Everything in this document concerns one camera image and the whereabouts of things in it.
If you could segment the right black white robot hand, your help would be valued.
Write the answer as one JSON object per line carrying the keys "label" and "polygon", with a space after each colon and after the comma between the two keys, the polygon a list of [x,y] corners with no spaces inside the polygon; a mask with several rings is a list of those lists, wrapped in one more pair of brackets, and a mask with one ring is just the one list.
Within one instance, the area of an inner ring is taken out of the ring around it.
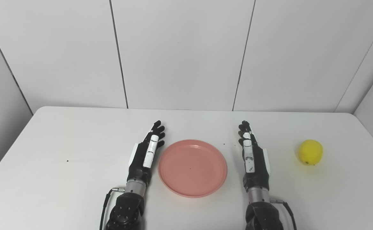
{"label": "right black white robot hand", "polygon": [[239,144],[242,146],[242,158],[245,166],[243,186],[246,192],[251,188],[269,191],[269,172],[263,149],[258,145],[250,123],[242,121],[239,125]]}

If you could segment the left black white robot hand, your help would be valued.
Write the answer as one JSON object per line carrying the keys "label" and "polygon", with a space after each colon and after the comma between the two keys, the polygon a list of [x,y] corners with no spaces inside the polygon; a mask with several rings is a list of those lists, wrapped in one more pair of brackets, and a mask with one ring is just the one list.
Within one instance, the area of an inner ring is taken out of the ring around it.
{"label": "left black white robot hand", "polygon": [[136,145],[133,160],[129,166],[127,181],[141,181],[146,186],[152,178],[152,163],[157,150],[165,143],[165,126],[156,121],[144,140]]}

